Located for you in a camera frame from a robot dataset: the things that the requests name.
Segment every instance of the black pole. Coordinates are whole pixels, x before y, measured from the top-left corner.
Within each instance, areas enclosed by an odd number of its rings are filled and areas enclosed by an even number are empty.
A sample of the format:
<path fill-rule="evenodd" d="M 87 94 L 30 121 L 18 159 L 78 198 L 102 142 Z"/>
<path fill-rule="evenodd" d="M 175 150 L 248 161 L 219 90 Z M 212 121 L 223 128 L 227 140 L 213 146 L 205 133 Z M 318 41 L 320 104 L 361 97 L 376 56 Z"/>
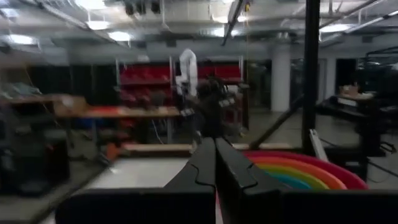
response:
<path fill-rule="evenodd" d="M 315 129 L 315 104 L 318 94 L 319 10 L 320 0 L 306 0 L 302 146 L 304 153 L 308 155 L 315 155 L 310 130 Z"/>

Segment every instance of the ceiling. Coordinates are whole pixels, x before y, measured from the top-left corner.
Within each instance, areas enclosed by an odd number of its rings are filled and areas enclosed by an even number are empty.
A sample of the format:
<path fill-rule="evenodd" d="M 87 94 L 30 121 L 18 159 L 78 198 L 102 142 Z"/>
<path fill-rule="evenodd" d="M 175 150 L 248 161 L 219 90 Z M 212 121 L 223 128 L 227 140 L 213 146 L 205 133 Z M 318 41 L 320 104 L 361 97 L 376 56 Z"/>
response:
<path fill-rule="evenodd" d="M 70 55 L 79 47 L 108 43 L 133 50 L 146 49 L 153 42 L 173 47 L 176 40 L 220 39 L 221 43 L 232 1 L 159 0 L 160 13 L 152 12 L 151 1 L 37 1 L 45 10 L 35 0 L 0 0 L 0 45 L 32 53 Z M 369 2 L 372 4 L 351 13 Z M 126 3 L 135 13 L 126 14 Z M 146 6 L 145 14 L 137 12 L 142 5 Z M 341 31 L 333 27 L 357 27 L 396 10 L 396 0 L 321 0 L 320 25 L 330 24 L 322 29 L 321 38 Z M 352 34 L 396 32 L 396 22 L 393 17 Z M 236 40 L 249 37 L 253 42 L 300 44 L 304 30 L 305 0 L 252 0 L 249 11 L 240 13 L 232 34 Z M 125 38 L 129 41 L 117 41 Z"/>

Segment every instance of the black metal frame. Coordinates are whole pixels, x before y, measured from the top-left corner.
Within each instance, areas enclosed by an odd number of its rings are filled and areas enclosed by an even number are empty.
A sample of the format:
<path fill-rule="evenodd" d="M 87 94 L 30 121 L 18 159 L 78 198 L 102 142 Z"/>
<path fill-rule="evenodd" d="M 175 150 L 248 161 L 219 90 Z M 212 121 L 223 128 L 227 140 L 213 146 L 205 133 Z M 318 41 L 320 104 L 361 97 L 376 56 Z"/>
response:
<path fill-rule="evenodd" d="M 310 139 L 310 130 L 315 129 L 318 94 L 318 36 L 319 36 L 319 0 L 307 0 L 305 9 L 305 53 L 304 53 L 304 91 L 292 107 L 280 116 L 264 134 L 250 144 L 250 150 L 258 150 L 259 145 L 271 136 L 286 120 L 303 105 L 302 147 L 305 154 L 314 156 Z"/>

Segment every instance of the rainbow stacking toy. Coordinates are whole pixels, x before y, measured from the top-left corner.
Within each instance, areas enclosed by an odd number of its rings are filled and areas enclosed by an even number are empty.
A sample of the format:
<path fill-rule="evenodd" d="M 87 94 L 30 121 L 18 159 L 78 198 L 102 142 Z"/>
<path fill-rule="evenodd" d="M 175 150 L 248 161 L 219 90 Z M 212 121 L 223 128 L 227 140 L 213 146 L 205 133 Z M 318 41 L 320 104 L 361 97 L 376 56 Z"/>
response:
<path fill-rule="evenodd" d="M 291 152 L 248 151 L 244 155 L 267 174 L 295 189 L 367 189 L 357 175 L 329 162 Z"/>

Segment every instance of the wall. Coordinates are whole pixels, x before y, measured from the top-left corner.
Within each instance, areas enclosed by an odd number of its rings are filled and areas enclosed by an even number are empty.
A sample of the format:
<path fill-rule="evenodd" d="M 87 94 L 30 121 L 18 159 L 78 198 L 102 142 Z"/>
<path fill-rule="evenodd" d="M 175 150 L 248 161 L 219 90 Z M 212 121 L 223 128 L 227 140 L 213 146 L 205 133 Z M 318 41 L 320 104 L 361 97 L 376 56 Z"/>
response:
<path fill-rule="evenodd" d="M 218 56 L 233 58 L 244 55 L 251 59 L 270 58 L 269 47 L 272 42 L 250 42 L 229 40 L 221 46 L 217 40 L 179 40 L 177 47 L 167 47 L 164 42 L 149 43 L 146 49 L 125 49 L 117 45 L 76 46 L 67 51 L 60 48 L 31 49 L 41 54 L 14 52 L 10 55 L 0 53 L 0 66 L 16 67 L 21 64 L 68 64 L 68 63 L 113 63 L 115 58 L 126 62 L 136 62 L 140 55 L 147 55 L 151 61 L 168 60 L 170 56 L 178 57 L 184 49 L 190 48 L 198 58 Z M 383 35 L 374 38 L 374 42 L 363 44 L 361 37 L 346 37 L 343 44 L 320 48 L 320 58 L 359 58 L 366 52 L 396 45 L 396 35 Z M 291 46 L 291 58 L 303 57 L 303 45 Z"/>

